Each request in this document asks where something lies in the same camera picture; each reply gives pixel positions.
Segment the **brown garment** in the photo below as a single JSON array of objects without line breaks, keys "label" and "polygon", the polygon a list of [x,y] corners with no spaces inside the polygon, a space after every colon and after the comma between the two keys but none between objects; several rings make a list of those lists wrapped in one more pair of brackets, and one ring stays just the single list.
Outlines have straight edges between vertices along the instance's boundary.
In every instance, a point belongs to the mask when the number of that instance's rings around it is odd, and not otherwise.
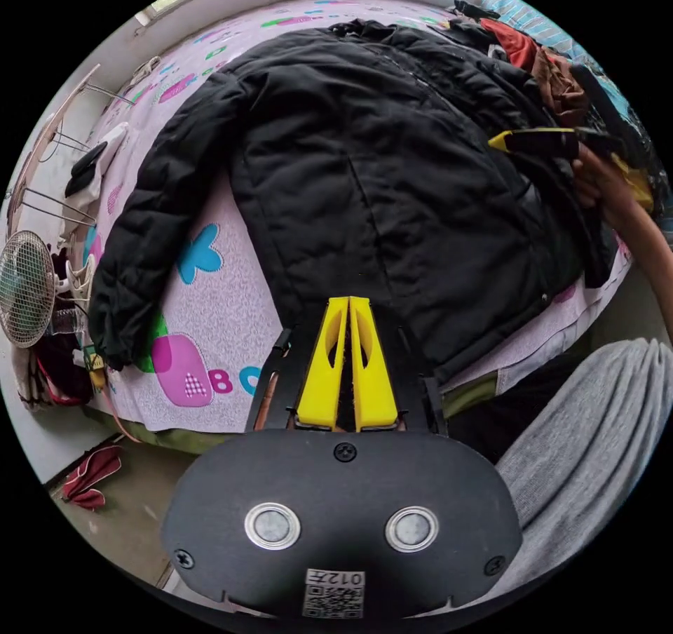
[{"label": "brown garment", "polygon": [[531,75],[537,80],[544,103],[564,127],[581,126],[589,99],[570,72],[571,63],[546,47],[538,48]]}]

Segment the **qr code label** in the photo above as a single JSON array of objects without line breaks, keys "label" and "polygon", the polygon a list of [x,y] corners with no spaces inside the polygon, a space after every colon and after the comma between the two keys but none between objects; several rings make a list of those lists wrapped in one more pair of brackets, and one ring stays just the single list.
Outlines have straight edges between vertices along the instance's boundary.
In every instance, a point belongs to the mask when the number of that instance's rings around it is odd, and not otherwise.
[{"label": "qr code label", "polygon": [[356,620],[365,606],[364,571],[306,572],[305,618]]}]

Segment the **fan grille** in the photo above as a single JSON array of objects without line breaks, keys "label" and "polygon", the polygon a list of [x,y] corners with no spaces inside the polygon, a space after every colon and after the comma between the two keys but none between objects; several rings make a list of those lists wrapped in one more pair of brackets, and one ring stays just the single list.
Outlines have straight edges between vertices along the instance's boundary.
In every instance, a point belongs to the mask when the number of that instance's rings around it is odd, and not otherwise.
[{"label": "fan grille", "polygon": [[0,255],[0,323],[20,349],[35,344],[47,329],[55,282],[44,242],[29,230],[12,235]]}]

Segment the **gray pants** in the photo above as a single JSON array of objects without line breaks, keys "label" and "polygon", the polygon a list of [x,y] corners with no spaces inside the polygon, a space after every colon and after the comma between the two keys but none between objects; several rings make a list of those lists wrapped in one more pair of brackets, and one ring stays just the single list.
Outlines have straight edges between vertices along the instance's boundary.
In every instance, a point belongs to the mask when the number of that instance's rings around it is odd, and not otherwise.
[{"label": "gray pants", "polygon": [[636,485],[672,407],[673,351],[664,344],[609,344],[578,367],[498,463],[524,540],[479,601],[546,573],[595,537]]}]

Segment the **puffer jacket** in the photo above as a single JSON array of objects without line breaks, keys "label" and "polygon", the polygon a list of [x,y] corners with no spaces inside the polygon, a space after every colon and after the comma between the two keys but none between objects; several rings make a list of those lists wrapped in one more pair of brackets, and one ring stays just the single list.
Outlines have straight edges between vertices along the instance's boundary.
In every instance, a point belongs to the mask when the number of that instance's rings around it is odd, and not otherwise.
[{"label": "puffer jacket", "polygon": [[536,82],[431,32],[355,21],[280,35],[210,75],[159,133],[93,279],[90,334],[139,356],[217,172],[283,325],[328,297],[393,307],[440,383],[542,312],[614,248],[567,162],[488,139],[556,126]]}]

